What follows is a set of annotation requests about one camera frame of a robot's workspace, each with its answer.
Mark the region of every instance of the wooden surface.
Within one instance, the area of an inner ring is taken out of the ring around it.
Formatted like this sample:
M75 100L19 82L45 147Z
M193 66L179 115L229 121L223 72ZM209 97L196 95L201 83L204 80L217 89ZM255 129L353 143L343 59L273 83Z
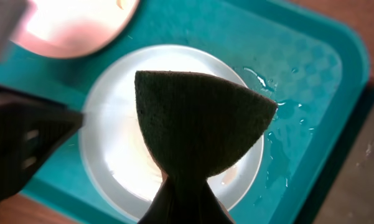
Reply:
M371 81L374 82L374 0L293 0L293 2L340 20L355 29L365 41L370 53ZM347 185L345 188L341 187L338 189L338 194L347 195L347 198L353 197L351 195L351 188L353 186ZM351 215L355 216L355 214L370 213L371 211L368 211L368 207L366 206L368 203L371 203L370 197L367 199L362 198L365 202L362 205L364 207L355 213L338 210L334 212L326 210L323 212L331 212L333 214L342 212L347 217ZM353 219L349 218L347 221L343 219L343 223L353 223L351 220ZM329 218L324 218L318 222L334 223ZM0 204L0 223L72 223L72 221L45 208L43 205L23 196L16 195ZM366 223L374 223L374 220L367 220Z

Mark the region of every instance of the tray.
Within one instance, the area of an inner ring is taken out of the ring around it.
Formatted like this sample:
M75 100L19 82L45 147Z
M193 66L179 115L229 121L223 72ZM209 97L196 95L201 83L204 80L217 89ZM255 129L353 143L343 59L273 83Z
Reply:
M12 46L0 84L80 110L93 82L121 56L156 44L188 45L229 65L279 104L264 134L258 175L230 211L237 223L291 223L368 79L368 57L345 26L287 2L150 0L123 33L85 58L55 60ZM132 223L92 186L78 136L23 192L80 222Z

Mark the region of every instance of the brown floor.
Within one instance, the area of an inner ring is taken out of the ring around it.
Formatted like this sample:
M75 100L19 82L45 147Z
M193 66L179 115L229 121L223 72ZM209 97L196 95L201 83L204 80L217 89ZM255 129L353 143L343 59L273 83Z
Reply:
M372 62L371 81L374 82L374 0L292 0L292 2L333 17L355 29L362 36L362 39L368 47ZM367 169L374 169L374 163L371 164L371 167L373 168L367 167ZM352 195L354 191L351 191L351 188L352 186L348 185L345 186L344 189L343 187L338 189L337 195L347 195L338 200L341 201L345 199L348 201L349 197L354 198ZM339 209L335 211L321 211L323 213L331 213L331 215L322 217L320 220L316 221L316 224L374 223L374 219L366 218L373 213L371 212L371 206L367 206L370 202L367 201L367 198L361 198L361 200L365 202L361 210L340 211ZM356 219L356 221L352 221L357 215L359 218L366 218L366 220ZM23 196L16 195L0 203L0 223L35 224L73 222L43 205L35 203Z

